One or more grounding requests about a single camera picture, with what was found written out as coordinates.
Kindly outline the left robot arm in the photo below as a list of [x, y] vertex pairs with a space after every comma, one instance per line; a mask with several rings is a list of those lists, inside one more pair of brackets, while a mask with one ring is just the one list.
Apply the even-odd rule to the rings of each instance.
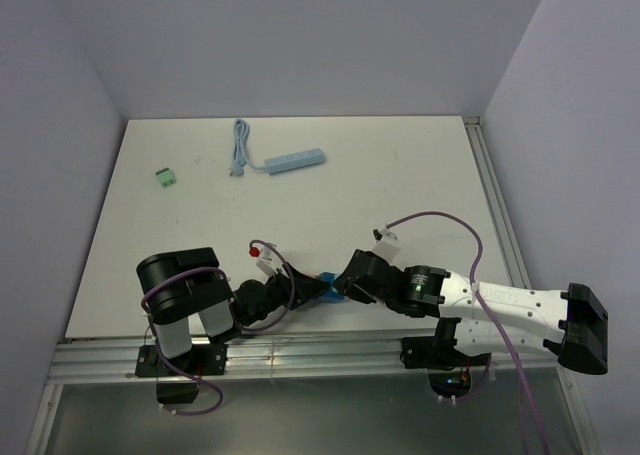
[[253, 240], [249, 255], [267, 280], [246, 280], [235, 290], [210, 247], [160, 253], [139, 263], [141, 306], [160, 349], [159, 363], [170, 373], [183, 374], [194, 364], [191, 316], [199, 317], [211, 342], [226, 342], [268, 331], [331, 290], [330, 282], [296, 270], [273, 244]]

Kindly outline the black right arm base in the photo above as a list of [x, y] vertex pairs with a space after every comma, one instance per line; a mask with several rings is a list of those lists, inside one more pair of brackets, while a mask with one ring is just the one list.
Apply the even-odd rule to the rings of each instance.
[[490, 354], [469, 356], [452, 343], [441, 344], [435, 336], [404, 337], [400, 362], [406, 370], [423, 370], [440, 404], [456, 406], [478, 392], [492, 378]]

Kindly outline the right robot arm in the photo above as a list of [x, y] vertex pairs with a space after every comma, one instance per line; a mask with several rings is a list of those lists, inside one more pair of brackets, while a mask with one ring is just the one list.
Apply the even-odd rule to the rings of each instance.
[[582, 374], [608, 371], [608, 312], [583, 284], [535, 291], [471, 282], [442, 268], [400, 269], [357, 250], [334, 288], [354, 301], [436, 319], [433, 335], [402, 340], [400, 359], [408, 369], [481, 366], [494, 353], [515, 352], [551, 353]]

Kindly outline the blue cube socket adapter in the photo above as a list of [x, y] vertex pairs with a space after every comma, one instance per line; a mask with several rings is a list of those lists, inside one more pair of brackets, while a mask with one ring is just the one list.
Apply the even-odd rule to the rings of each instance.
[[337, 279], [337, 274], [333, 272], [322, 272], [318, 279], [328, 285], [328, 288], [318, 297], [318, 301], [322, 303], [342, 303], [345, 301], [345, 296], [340, 294], [334, 288], [334, 282]]

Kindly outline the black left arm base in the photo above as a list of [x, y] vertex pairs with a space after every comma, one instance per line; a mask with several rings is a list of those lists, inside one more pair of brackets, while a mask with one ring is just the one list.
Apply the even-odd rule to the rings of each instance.
[[[156, 380], [156, 400], [162, 410], [173, 416], [200, 416], [216, 411], [223, 403], [221, 388], [206, 376], [221, 376], [225, 372], [227, 346], [196, 344], [187, 353], [168, 359], [156, 345], [143, 345], [138, 350], [134, 376]], [[217, 395], [208, 408], [188, 410], [202, 389]]]

